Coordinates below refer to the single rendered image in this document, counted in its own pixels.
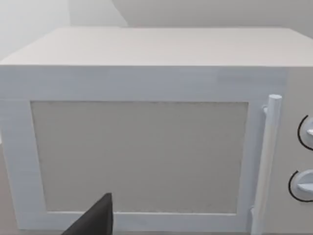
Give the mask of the pale microwave oven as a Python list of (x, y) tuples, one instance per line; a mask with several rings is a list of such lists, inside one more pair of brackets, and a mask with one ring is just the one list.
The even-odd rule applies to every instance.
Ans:
[[(288, 181), (296, 170), (313, 169), (313, 151), (305, 149), (297, 138), (302, 118), (313, 116), (313, 39), (286, 28), (70, 27), (43, 36), (1, 60), (0, 65), (285, 68), (287, 80), (280, 94), (263, 234), (313, 235), (313, 203), (298, 202), (288, 192)], [(255, 194), (248, 231), (239, 233), (250, 234)]]

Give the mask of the white microwave knob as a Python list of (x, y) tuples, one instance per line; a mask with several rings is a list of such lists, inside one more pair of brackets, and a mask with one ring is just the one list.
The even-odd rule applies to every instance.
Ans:
[(296, 170), (288, 181), (288, 192), (298, 202), (313, 203), (313, 169)]
[(302, 118), (297, 128), (297, 138), (305, 149), (313, 151), (313, 116)]

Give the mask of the pale microwave door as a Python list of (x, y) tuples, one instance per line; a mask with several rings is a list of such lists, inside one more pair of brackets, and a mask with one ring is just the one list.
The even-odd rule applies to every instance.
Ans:
[(104, 192), (123, 232), (247, 232), (264, 115), (287, 70), (0, 65), (20, 230), (64, 230)]

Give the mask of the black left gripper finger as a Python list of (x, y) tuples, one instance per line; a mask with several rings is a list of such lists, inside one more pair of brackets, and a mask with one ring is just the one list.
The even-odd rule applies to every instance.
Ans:
[(106, 193), (61, 235), (112, 235), (112, 193)]

